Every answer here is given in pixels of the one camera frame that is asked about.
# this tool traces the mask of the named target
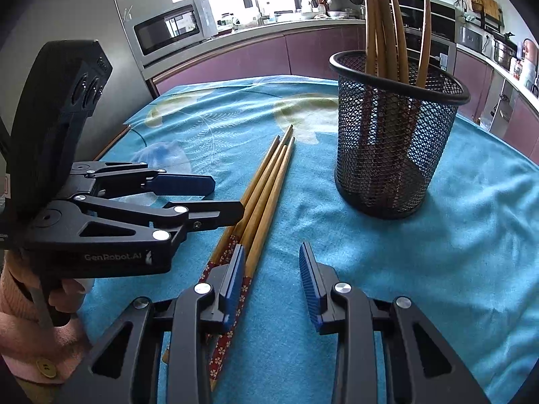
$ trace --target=pot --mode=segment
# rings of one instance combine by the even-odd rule
[[[514,56],[516,56],[516,51],[513,48],[497,39],[494,40],[494,62],[509,71],[511,58]]]

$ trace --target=kitchen counter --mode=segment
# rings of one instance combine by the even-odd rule
[[[250,29],[241,30],[239,32],[230,33],[215,37],[201,44],[194,45],[181,52],[177,52],[168,56],[142,70],[144,79],[149,80],[157,75],[166,73],[171,68],[177,68],[183,63],[196,59],[203,55],[208,55],[223,47],[233,46],[242,42],[255,42],[262,40],[268,36],[279,36],[284,32],[301,31],[306,29],[322,29],[325,27],[338,27],[349,25],[364,25],[364,20],[302,20],[302,21],[287,21],[284,23],[268,24],[266,26],[253,27]]]
[[[490,65],[494,70],[496,70],[500,75],[502,75],[513,86],[513,88],[515,88],[518,93],[521,94],[528,101],[528,103],[532,106],[535,114],[537,115],[537,118],[539,118],[539,99],[535,97],[532,92],[527,89],[520,80],[515,79],[504,67],[487,58],[487,56],[475,52],[474,50],[471,50],[470,48],[461,44],[457,44],[456,48],[457,50],[468,53],[474,58],[482,60],[484,63]]]

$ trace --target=blue gripper pad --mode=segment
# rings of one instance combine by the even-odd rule
[[[319,331],[322,326],[322,313],[327,310],[327,293],[309,242],[305,241],[301,244],[299,263],[309,316],[316,330]]]
[[[161,173],[146,183],[157,196],[207,196],[215,191],[211,176]]]
[[[245,271],[245,249],[237,244],[230,264],[226,270],[223,284],[219,290],[219,310],[224,314],[224,332],[230,331],[234,323],[235,312],[238,308],[239,295],[242,289],[243,275]]]

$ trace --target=purple cabinet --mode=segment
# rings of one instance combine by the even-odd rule
[[[532,151],[532,155],[530,156],[530,159],[535,162],[537,165],[539,165],[539,138],[537,139],[537,142],[535,143],[535,147]]]
[[[290,74],[284,37],[236,48],[180,71],[156,84],[159,94],[178,85]]]
[[[331,55],[365,50],[365,26],[326,28],[286,35],[290,73],[296,76],[337,79],[329,67]]]
[[[470,102],[459,107],[459,113],[466,118],[481,115],[487,101],[492,71],[487,64],[473,56],[457,51],[454,75],[470,91]]]
[[[279,74],[336,79],[329,57],[344,50],[365,50],[365,25],[284,32],[247,45],[234,44],[220,54],[215,50],[211,58],[171,71],[155,86],[163,94],[178,85]]]
[[[503,140],[537,163],[539,150],[534,154],[533,152],[536,150],[538,138],[539,119],[531,106],[518,97]]]

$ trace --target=cutting board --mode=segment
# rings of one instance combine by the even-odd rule
[[[498,3],[496,1],[483,0],[483,10],[485,15],[500,21],[500,12],[498,11]]]

